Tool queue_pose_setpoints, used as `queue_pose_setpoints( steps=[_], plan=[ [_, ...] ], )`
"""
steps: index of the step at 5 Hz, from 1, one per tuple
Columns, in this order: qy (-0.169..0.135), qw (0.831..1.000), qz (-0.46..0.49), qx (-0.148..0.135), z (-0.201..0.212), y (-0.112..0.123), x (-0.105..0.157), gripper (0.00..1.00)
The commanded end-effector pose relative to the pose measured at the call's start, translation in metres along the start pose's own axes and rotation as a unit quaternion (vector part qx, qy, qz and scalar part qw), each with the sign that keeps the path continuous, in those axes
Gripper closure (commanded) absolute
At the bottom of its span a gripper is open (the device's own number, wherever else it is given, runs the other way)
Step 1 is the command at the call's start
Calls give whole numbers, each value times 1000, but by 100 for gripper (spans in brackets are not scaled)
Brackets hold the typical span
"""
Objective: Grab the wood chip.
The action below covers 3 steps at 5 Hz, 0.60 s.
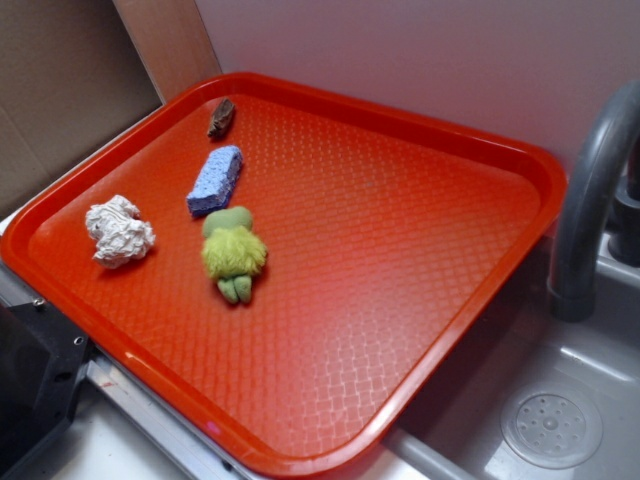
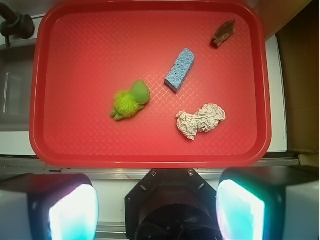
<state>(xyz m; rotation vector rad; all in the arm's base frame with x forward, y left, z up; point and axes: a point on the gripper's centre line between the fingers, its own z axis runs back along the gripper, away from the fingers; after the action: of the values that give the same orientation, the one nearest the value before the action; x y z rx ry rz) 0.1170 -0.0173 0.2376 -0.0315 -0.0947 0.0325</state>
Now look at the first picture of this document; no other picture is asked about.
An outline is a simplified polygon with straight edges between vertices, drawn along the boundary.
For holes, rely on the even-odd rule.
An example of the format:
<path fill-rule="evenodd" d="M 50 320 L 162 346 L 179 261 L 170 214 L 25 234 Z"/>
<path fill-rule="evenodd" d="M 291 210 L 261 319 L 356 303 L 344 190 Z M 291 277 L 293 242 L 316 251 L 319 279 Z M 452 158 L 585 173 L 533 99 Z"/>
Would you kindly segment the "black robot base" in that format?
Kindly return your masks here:
<path fill-rule="evenodd" d="M 73 423 L 93 350 L 89 336 L 38 298 L 1 308 L 1 477 L 14 479 Z"/>

